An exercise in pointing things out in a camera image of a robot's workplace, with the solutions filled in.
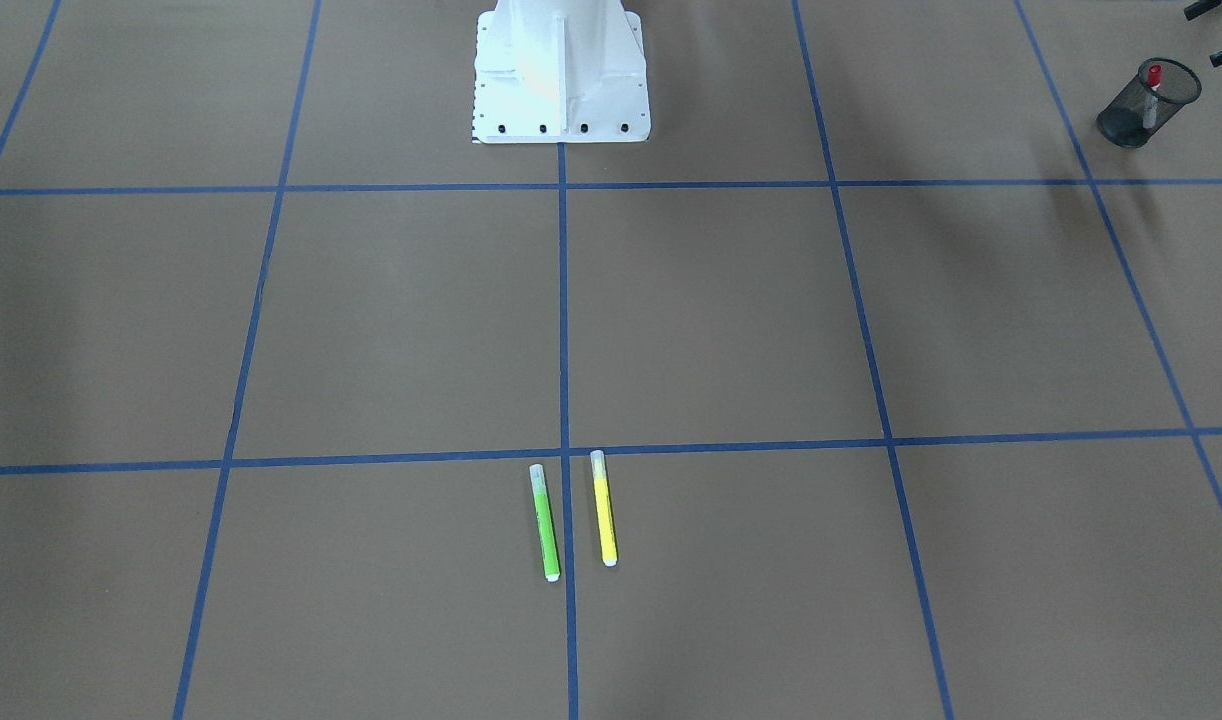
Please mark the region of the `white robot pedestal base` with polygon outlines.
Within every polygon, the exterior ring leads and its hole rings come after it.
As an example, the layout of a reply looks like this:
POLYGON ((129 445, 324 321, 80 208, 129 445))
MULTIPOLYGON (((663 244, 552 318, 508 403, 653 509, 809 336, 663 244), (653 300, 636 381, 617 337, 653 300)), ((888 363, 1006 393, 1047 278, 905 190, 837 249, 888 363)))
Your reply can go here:
POLYGON ((653 134, 642 18, 620 1, 499 1, 477 17, 470 141, 653 134))

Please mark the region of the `yellow highlighter pen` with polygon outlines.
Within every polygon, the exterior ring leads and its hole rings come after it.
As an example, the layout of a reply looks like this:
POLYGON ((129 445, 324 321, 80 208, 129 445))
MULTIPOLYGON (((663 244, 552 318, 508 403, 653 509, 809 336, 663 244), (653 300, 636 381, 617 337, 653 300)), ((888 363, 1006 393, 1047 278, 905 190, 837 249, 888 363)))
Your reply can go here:
POLYGON ((591 489, 594 505, 596 505, 594 506, 594 520, 598 521, 599 557, 606 568, 616 568, 620 564, 620 551, 617 551, 605 451, 593 450, 589 460, 591 460, 591 489))

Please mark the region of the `green highlighter pen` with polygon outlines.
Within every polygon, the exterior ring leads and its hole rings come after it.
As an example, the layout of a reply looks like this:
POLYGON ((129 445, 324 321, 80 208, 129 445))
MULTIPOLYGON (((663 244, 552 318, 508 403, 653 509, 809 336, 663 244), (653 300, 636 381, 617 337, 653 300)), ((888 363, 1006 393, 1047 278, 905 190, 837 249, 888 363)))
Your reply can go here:
POLYGON ((535 531, 541 550, 541 565, 544 579, 547 583, 557 583, 561 579, 561 564, 558 559, 558 543, 555 533, 550 489, 543 465, 530 465, 528 468, 530 482, 530 496, 535 515, 535 531))

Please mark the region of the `red white marker pen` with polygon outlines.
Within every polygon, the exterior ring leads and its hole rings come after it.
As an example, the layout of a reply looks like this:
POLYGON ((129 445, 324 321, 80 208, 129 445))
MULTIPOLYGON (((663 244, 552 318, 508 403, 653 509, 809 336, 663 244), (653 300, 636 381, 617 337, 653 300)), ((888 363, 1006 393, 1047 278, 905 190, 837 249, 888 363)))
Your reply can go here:
POLYGON ((1161 78, 1163 78, 1163 67, 1161 67, 1161 64, 1150 64, 1146 70, 1145 82, 1147 95, 1143 100, 1143 130, 1146 132, 1152 132, 1156 123, 1158 123, 1161 78))

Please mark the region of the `black mesh pen cup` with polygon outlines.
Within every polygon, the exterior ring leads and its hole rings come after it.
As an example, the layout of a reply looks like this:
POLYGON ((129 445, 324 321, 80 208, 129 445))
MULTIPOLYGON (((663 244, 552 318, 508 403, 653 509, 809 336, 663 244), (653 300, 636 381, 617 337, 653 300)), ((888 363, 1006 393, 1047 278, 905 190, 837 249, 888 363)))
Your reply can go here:
POLYGON ((1096 115, 1097 131, 1122 149, 1141 149, 1180 109, 1198 101, 1202 90, 1201 79, 1187 64, 1149 57, 1096 115))

